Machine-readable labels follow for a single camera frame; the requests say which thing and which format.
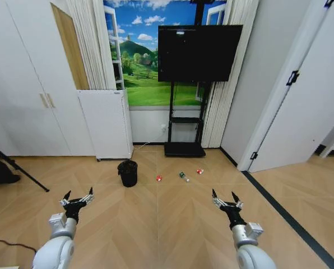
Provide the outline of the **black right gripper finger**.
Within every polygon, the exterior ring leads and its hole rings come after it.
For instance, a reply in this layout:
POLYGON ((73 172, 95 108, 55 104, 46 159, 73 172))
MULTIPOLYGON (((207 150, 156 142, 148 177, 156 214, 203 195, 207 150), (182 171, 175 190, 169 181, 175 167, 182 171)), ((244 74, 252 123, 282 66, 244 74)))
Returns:
POLYGON ((212 190, 212 202, 216 205, 216 207, 220 208, 220 207, 224 207, 226 206, 226 203, 224 201, 222 201, 221 199, 218 198, 215 190, 212 190))
POLYGON ((235 207, 235 208, 243 208, 243 202, 239 199, 239 197, 234 193, 231 192, 233 197, 233 202, 225 202, 227 206, 229 207, 235 207))

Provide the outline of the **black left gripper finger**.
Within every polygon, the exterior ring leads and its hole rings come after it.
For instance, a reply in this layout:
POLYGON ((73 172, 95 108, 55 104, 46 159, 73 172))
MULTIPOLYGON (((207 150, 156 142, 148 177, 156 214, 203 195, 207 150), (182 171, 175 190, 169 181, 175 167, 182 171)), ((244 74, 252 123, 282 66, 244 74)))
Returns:
POLYGON ((85 195, 82 198, 72 199, 69 202, 70 203, 85 203, 85 204, 89 204, 93 199, 94 199, 94 191, 93 191, 93 187, 91 187, 90 190, 89 190, 89 193, 87 195, 85 195))
POLYGON ((68 191, 63 198, 59 201, 61 206, 66 207, 70 204, 69 197, 70 197, 71 191, 68 191))

